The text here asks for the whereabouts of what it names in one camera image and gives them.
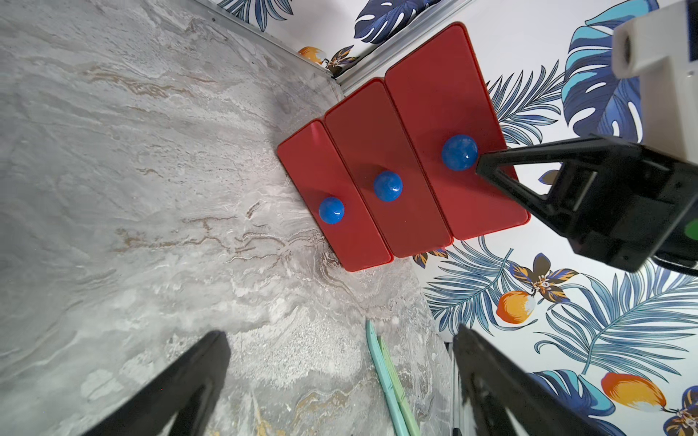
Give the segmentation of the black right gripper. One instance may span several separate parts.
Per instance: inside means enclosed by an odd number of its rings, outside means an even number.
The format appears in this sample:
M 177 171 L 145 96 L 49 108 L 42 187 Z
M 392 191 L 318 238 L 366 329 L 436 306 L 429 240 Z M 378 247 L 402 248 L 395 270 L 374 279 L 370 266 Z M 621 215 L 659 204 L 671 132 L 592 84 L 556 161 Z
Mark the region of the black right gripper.
M 559 163 L 547 194 L 507 171 Z M 641 145 L 603 137 L 558 141 L 484 154 L 476 174 L 516 201 L 581 255 L 635 271 L 654 256 L 697 265 L 697 166 Z

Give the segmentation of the red top drawer blue knob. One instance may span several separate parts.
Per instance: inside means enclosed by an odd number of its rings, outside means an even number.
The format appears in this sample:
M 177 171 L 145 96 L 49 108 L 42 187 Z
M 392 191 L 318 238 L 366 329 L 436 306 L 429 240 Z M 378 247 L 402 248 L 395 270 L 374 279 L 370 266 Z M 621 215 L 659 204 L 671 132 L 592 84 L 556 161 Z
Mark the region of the red top drawer blue knob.
M 525 208 L 474 168 L 454 171 L 442 158 L 455 136 L 472 138 L 480 156 L 506 148 L 464 24 L 452 23 L 390 67 L 385 84 L 454 239 L 529 222 Z

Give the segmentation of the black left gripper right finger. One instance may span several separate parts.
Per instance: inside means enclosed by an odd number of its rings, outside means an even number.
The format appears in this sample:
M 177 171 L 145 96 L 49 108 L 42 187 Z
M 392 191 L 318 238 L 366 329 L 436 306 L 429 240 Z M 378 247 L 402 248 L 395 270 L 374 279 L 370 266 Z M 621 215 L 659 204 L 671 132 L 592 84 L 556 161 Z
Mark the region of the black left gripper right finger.
M 598 405 L 568 374 L 529 374 L 474 330 L 462 326 L 453 341 L 462 392 L 470 401 L 478 435 L 603 435 L 589 417 Z

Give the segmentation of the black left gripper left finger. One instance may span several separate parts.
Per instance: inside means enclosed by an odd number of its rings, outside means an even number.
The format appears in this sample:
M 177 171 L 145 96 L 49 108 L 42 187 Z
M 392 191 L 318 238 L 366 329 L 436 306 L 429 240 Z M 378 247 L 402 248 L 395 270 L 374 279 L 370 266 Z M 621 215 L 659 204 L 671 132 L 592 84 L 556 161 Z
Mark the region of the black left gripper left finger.
M 222 331 L 208 332 L 88 435 L 202 435 L 225 385 L 231 350 Z

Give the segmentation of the teal fruit knife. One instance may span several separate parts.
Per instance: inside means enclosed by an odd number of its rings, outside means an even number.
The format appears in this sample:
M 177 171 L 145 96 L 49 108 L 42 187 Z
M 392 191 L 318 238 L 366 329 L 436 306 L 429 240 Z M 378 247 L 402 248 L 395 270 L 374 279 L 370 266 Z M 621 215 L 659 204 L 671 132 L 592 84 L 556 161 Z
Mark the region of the teal fruit knife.
M 405 418 L 398 405 L 396 393 L 394 392 L 394 385 L 386 366 L 385 357 L 383 356 L 378 341 L 376 329 L 370 320 L 366 320 L 365 322 L 365 333 L 368 349 L 374 363 L 374 368 L 376 368 L 376 374 L 384 393 L 386 405 L 394 427 L 394 433 L 398 436 L 408 436 L 409 432 L 407 430 Z

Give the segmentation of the red three-drawer cabinet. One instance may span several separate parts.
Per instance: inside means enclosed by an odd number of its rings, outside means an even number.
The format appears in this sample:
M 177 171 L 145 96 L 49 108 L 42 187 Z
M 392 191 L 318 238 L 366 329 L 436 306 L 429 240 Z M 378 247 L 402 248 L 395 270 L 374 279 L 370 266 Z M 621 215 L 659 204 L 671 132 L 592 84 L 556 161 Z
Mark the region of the red three-drawer cabinet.
M 529 212 L 442 158 L 455 136 L 505 150 L 465 25 L 453 23 L 278 146 L 278 157 L 345 270 L 357 272 L 524 225 Z

